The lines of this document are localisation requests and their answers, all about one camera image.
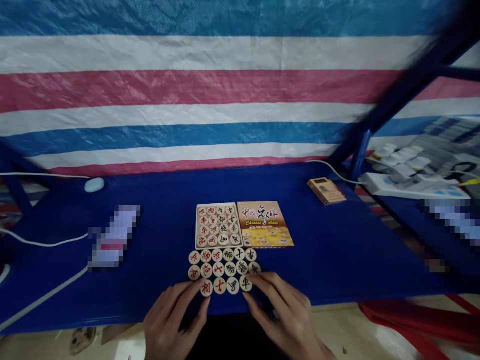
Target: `striped tarp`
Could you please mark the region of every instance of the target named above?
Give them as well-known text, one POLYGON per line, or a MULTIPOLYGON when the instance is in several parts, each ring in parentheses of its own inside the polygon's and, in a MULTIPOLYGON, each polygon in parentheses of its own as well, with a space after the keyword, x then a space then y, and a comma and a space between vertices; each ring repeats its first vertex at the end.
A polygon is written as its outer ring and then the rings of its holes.
MULTIPOLYGON (((323 158, 460 4, 3 0, 0 140, 68 175, 323 158)), ((480 84, 439 78, 370 148, 480 114, 479 98, 480 84)))

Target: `blue table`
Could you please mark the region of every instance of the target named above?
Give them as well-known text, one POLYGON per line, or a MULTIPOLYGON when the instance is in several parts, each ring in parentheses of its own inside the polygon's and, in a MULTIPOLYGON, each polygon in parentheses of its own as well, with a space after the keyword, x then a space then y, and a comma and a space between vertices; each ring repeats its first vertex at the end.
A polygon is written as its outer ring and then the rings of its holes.
MULTIPOLYGON (((37 242, 78 237, 88 227, 105 228, 118 205, 140 204, 140 225, 123 266, 87 273, 3 333, 141 322, 160 293, 187 281, 194 249, 196 205, 278 201, 294 248, 258 251, 264 271, 277 272, 313 305, 404 298, 451 292, 354 192, 325 165, 286 164, 106 178, 103 190, 87 194, 84 179, 50 191, 14 228, 37 242), (328 177, 348 201, 323 206, 306 185, 328 177)), ((12 270, 0 285, 0 322, 80 272, 94 240, 53 248, 11 238, 0 256, 12 270)), ((201 301, 200 295, 193 307, 201 301)), ((248 311, 241 295, 216 295, 210 315, 248 311)))

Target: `pixelated area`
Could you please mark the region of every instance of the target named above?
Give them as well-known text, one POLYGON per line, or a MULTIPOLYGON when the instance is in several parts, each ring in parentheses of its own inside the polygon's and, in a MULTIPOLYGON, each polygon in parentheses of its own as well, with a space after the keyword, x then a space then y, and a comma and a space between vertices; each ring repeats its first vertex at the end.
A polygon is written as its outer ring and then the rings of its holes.
POLYGON ((479 204, 478 200, 424 200, 420 202, 420 211, 459 241, 466 252, 480 259, 479 204))
POLYGON ((92 246, 92 255, 88 259, 89 272, 112 271, 123 264, 140 213, 140 205, 120 205, 103 233, 99 228, 89 230, 93 236, 96 235, 96 244, 92 246))

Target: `white stripe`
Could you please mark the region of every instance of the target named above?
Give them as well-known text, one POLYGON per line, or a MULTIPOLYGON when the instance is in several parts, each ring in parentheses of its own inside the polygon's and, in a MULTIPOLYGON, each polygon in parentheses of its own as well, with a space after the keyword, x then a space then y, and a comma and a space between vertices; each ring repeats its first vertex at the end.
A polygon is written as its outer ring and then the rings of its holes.
MULTIPOLYGON (((416 136, 374 137, 369 149, 391 143, 399 147, 406 146, 416 136)), ((62 154, 49 154, 28 157, 27 159, 43 169, 72 168, 90 165, 138 164, 143 162, 169 163, 184 160, 216 160, 228 158, 304 158, 310 156, 328 156, 337 148, 337 144, 304 143, 259 143, 226 144, 207 146, 178 146, 131 149, 75 151, 62 154)))
POLYGON ((433 40, 433 36, 4 36, 0 73, 403 70, 433 40))
POLYGON ((480 114, 480 98, 449 98, 409 102, 394 119, 427 116, 457 116, 480 114))
POLYGON ((480 42, 471 47, 453 65, 460 68, 480 68, 480 42))
MULTIPOLYGON (((0 115, 4 137, 27 133, 122 126, 234 123, 352 123, 372 105, 342 103, 251 103, 224 105, 106 106, 7 112, 0 115)), ((480 114, 480 98, 410 102, 395 119, 480 114)))

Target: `computer mouse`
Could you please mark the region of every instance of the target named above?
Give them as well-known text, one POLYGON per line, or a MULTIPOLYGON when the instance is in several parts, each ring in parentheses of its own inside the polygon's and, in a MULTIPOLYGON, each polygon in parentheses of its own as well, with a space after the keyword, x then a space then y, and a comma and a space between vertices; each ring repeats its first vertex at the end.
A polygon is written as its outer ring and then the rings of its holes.
POLYGON ((102 190, 105 186, 105 180, 101 177, 96 177, 91 180, 88 180, 85 183, 85 191, 87 193, 96 193, 99 190, 102 190))

